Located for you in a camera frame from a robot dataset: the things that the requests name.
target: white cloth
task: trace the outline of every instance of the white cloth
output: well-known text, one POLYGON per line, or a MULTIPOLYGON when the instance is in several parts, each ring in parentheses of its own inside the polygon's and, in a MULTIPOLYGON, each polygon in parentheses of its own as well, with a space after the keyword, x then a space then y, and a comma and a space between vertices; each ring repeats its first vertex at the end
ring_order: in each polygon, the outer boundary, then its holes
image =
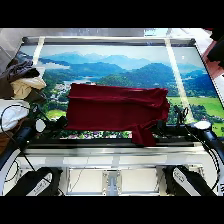
POLYGON ((18 79, 11 83, 14 90, 14 99, 25 99, 31 92, 32 88, 43 89, 46 83, 41 77, 18 79))
MULTIPOLYGON (((25 102, 23 100, 3 100, 0 99, 0 117, 2 116, 2 112, 4 109, 10 105, 21 105, 27 108, 30 108, 30 105, 28 102, 25 102)), ((2 128, 4 131, 8 131, 13 129, 19 120, 26 117, 29 114, 29 110, 25 109, 20 106, 12 106, 8 108, 2 117, 2 128)))

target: sky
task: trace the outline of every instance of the sky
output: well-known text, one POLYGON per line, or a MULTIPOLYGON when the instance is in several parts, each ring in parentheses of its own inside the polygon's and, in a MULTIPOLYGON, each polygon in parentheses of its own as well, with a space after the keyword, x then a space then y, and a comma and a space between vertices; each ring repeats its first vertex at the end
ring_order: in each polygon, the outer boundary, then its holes
MULTIPOLYGON (((36 46, 22 46, 21 51, 33 56, 36 46)), ((193 64, 204 67, 195 47, 173 47, 177 63, 193 64)), ((103 46, 103 45, 44 45, 40 57, 65 52, 78 52, 86 55, 96 53, 103 56, 125 55, 129 58, 147 59, 150 62, 169 63, 169 56, 165 46, 103 46)))

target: floor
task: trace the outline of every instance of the floor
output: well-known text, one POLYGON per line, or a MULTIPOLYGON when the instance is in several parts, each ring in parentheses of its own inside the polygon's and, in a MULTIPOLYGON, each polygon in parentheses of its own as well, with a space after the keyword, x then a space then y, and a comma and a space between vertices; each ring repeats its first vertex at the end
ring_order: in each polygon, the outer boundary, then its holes
MULTIPOLYGON (((114 37, 143 37, 145 34, 150 33, 151 31, 154 32, 153 35, 157 35, 159 32, 158 29, 156 28, 0 28, 0 46, 4 48, 6 53, 8 53, 11 57, 14 57, 19 46, 20 46, 20 41, 21 38, 24 36, 114 36, 114 37)), ((210 32, 204 31, 202 29, 198 28, 167 28, 166 32, 163 33, 163 36, 167 37, 179 37, 179 38, 195 38, 200 50, 200 53, 202 54, 206 48, 211 44, 212 39, 209 38, 210 32)), ((10 59, 7 57, 7 55, 3 52, 0 51, 0 72, 4 70, 5 66, 7 63, 10 61, 10 59)), ((69 165, 69 162, 66 162, 66 158, 58 158, 61 160, 61 162, 58 164, 57 161, 58 159, 54 160, 54 158, 30 158, 32 161, 32 164, 38 166, 42 164, 49 164, 50 160, 56 161, 52 162, 53 165, 57 166, 67 166, 69 165)), ((91 164, 96 164, 99 163, 99 159, 93 158, 92 161, 90 161, 91 164)), ((124 164, 129 164, 129 163, 154 163, 154 164, 164 164, 165 162, 167 163, 186 163, 189 161, 195 161, 195 163, 203 163, 206 169, 206 178, 210 186, 213 185, 215 182, 215 171, 214 167, 211 161, 211 158, 207 155, 200 156, 200 155, 194 155, 194 156, 180 156, 180 155, 168 155, 165 158, 161 159, 161 156, 157 157, 150 157, 150 158, 126 158, 125 161, 123 161, 124 164)), ((24 160, 19 160, 22 166, 26 166, 26 161, 24 160)), ((103 162, 103 164, 107 164, 108 166, 111 165, 111 162, 103 162)), ((12 176, 15 172, 16 167, 13 167, 9 173, 9 177, 12 176)), ((73 172, 72 176, 74 177, 73 179, 77 179, 77 176, 79 174, 80 170, 76 170, 73 172)), ((80 188, 82 183, 86 183, 86 180, 88 179, 87 175, 88 171, 83 172, 83 175, 81 175, 79 185, 77 185, 77 191, 81 191, 80 188)), ((130 188, 131 183, 135 179, 135 183, 141 182, 137 177, 139 174, 133 176, 133 179, 130 179, 130 177, 127 179, 127 188, 130 188)), ((101 184, 97 185, 95 183, 94 185, 97 189, 101 187, 101 184)), ((152 185, 152 188, 154 188, 155 184, 153 185, 152 182, 148 183, 148 186, 152 185)), ((7 183, 5 186, 5 192, 7 192, 7 188, 10 189, 14 185, 13 182, 7 183)))

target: pile of clothes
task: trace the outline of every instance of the pile of clothes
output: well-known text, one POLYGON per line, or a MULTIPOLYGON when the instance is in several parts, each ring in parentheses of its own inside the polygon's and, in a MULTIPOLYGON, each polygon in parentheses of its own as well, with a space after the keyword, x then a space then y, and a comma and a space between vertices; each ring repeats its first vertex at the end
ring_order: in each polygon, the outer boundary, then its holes
POLYGON ((12 135, 29 114, 30 103, 46 101, 46 96, 42 92, 44 87, 46 83, 40 77, 38 70, 33 67, 33 62, 29 60, 19 63, 14 58, 7 65, 6 70, 0 74, 0 118, 2 118, 0 153, 9 140, 2 133, 2 129, 12 135))

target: maroon cloth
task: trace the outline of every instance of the maroon cloth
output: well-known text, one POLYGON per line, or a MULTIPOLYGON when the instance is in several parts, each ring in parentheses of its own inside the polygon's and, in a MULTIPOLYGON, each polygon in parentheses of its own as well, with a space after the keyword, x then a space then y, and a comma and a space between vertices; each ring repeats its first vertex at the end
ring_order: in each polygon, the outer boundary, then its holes
POLYGON ((148 130, 166 121, 167 89, 140 89, 75 84, 69 93, 67 130, 132 131, 132 142, 154 146, 148 130))

